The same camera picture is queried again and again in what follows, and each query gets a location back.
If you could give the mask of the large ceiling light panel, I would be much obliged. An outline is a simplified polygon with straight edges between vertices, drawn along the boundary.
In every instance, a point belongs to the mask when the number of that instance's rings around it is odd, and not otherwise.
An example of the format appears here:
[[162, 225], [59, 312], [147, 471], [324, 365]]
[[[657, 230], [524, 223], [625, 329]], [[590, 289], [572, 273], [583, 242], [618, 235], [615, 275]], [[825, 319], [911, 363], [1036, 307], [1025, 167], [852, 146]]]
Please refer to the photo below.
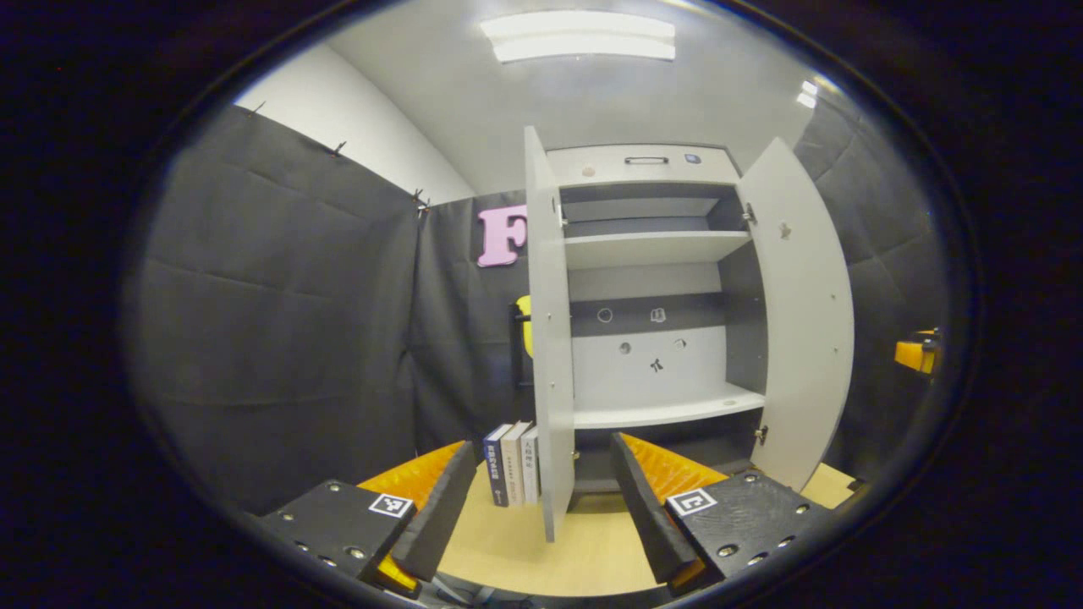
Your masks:
[[592, 10], [519, 13], [479, 24], [503, 64], [526, 59], [676, 59], [676, 27], [652, 17]]

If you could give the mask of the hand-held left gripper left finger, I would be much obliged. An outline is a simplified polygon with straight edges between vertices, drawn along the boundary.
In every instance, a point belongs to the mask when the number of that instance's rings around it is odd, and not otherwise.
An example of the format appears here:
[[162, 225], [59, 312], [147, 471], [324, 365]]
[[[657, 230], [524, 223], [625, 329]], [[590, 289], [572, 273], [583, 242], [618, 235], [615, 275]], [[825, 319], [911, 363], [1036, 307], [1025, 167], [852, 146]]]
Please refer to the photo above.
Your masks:
[[324, 480], [258, 520], [329, 569], [417, 597], [438, 574], [475, 457], [473, 442], [457, 441], [360, 483]]

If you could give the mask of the grey shoe cabinet door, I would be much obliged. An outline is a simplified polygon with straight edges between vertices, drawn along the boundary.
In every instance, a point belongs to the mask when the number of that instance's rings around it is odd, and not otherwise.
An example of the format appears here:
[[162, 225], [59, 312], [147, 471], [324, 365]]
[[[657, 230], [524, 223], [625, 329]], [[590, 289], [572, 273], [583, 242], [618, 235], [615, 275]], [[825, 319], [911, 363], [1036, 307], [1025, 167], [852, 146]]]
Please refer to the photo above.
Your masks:
[[800, 492], [841, 420], [854, 370], [854, 298], [841, 243], [815, 182], [774, 139], [739, 179], [753, 213], [768, 354], [761, 424], [751, 462]]
[[574, 370], [560, 190], [533, 126], [525, 127], [525, 195], [539, 491], [553, 544], [574, 490]]

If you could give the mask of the dark blue book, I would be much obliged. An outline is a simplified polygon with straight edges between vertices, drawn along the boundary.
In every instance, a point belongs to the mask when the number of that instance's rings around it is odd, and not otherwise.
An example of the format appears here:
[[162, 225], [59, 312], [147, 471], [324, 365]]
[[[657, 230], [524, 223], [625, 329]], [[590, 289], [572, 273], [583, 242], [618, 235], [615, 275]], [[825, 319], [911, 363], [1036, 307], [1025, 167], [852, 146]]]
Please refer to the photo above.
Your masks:
[[507, 482], [503, 472], [503, 436], [511, 431], [512, 424], [499, 425], [494, 431], [484, 436], [482, 451], [487, 467], [487, 477], [492, 493], [492, 502], [499, 508], [507, 508], [510, 505], [508, 497]]

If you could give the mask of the black door handle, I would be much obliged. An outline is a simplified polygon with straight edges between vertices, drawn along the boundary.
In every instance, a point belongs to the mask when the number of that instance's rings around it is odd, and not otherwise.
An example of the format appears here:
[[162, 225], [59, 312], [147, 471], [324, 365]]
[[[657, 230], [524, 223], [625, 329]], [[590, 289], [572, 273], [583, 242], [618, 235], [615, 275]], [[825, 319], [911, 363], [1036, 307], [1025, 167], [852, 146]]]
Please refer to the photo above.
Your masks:
[[509, 357], [511, 361], [512, 388], [516, 391], [525, 390], [533, 387], [533, 381], [526, 374], [525, 357], [526, 329], [531, 322], [531, 316], [523, 312], [518, 302], [509, 304]]

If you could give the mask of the grey cabinet shelf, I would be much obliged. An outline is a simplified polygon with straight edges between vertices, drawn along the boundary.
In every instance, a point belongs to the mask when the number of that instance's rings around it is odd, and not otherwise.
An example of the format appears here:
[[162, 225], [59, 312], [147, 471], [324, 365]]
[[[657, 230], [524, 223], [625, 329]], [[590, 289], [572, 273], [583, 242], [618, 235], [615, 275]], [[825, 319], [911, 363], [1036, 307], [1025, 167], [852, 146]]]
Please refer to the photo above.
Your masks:
[[577, 431], [599, 431], [640, 427], [640, 425], [670, 425], [684, 422], [715, 419], [715, 417], [736, 414], [753, 409], [762, 409], [766, 398], [760, 393], [726, 384], [723, 390], [700, 400], [662, 403], [647, 406], [606, 406], [574, 413], [574, 428]]
[[746, 231], [655, 231], [564, 239], [571, 271], [719, 262], [751, 242]]

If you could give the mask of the black backdrop cloth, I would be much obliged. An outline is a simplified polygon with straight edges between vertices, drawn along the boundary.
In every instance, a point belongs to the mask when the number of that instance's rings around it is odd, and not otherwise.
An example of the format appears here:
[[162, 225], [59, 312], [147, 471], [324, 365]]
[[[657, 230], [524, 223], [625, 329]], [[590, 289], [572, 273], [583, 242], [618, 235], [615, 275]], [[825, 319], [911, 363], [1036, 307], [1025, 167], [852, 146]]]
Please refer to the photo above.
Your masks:
[[[871, 480], [917, 419], [893, 344], [945, 325], [958, 290], [935, 225], [941, 196], [841, 99], [795, 153], [854, 302], [854, 374], [825, 458]], [[480, 213], [525, 200], [508, 190], [418, 212], [313, 139], [220, 109], [170, 161], [127, 287], [143, 404], [214, 494], [259, 515], [526, 416], [506, 315], [526, 293], [530, 248], [477, 265]]]

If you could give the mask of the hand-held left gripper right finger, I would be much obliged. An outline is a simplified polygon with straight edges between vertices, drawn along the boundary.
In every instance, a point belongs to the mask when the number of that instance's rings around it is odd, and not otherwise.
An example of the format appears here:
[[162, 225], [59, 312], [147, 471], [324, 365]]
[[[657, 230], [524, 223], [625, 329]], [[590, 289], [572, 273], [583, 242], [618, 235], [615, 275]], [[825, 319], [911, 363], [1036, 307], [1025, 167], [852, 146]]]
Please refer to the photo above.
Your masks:
[[610, 436], [608, 454], [647, 563], [671, 593], [743, 583], [831, 520], [757, 468], [726, 475], [625, 432]]

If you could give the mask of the grey double-door shoe cabinet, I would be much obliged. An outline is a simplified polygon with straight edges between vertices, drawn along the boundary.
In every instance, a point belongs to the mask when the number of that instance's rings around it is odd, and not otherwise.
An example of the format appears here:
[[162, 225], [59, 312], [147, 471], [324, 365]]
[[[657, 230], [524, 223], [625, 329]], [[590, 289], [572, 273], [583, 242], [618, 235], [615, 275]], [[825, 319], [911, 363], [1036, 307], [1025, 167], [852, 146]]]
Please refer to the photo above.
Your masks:
[[[627, 165], [666, 156], [666, 165]], [[746, 231], [742, 177], [721, 147], [595, 144], [549, 150], [564, 239], [655, 231]], [[761, 273], [753, 239], [719, 262], [567, 269], [574, 413], [700, 400], [732, 384], [764, 394]], [[628, 432], [730, 474], [751, 465], [762, 409], [670, 425], [574, 429], [574, 490], [614, 493], [610, 436]]]

